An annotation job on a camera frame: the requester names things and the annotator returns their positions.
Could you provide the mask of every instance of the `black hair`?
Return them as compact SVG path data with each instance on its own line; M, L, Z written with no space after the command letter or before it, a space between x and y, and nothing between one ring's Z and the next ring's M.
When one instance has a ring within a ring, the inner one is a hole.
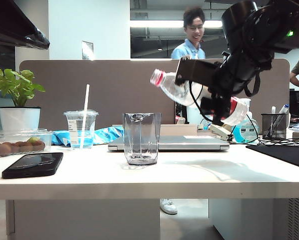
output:
M205 15L201 7L195 6L187 8L183 15L184 28L186 28L187 25L191 25L193 20L197 17L200 18L203 23L205 22Z

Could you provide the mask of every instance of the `green led light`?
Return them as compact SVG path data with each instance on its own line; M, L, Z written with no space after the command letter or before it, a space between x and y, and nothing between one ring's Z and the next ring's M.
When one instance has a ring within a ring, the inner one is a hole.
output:
M294 35L294 32L292 31L292 30L290 30L288 33L287 33L287 37L291 37L291 36L293 36Z

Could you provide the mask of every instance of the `silver laptop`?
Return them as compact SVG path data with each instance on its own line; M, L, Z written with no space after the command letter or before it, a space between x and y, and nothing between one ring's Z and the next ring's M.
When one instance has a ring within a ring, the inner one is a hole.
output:
M229 148L227 141L211 135L161 135L158 144L159 151L226 151ZM123 137L110 142L108 150L123 151Z

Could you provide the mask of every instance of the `white wall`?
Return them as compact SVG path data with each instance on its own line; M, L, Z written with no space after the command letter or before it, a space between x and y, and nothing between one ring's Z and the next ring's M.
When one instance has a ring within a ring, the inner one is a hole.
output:
M276 53L275 58L287 59L288 62L289 62L289 68L290 68L289 70L292 70L294 68L294 66L296 65L296 63L298 62L298 60L299 60L299 48L294 49L294 50L290 51L287 54ZM289 83L289 88L299 90L298 86L295 86L291 83Z
M130 59L129 0L49 0L49 58L82 59L82 41L95 59Z
M48 0L15 0L27 18L49 38ZM24 60L48 60L49 50L15 47L15 69Z

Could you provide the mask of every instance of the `potted plant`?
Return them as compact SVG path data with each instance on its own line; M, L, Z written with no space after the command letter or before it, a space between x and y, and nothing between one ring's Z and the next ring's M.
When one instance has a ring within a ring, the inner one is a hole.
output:
M3 130L37 129L40 121L40 107L25 106L35 96L35 90L45 92L42 85L33 83L30 70L21 72L0 69L0 92L3 97L11 96L14 106L0 107L0 122Z

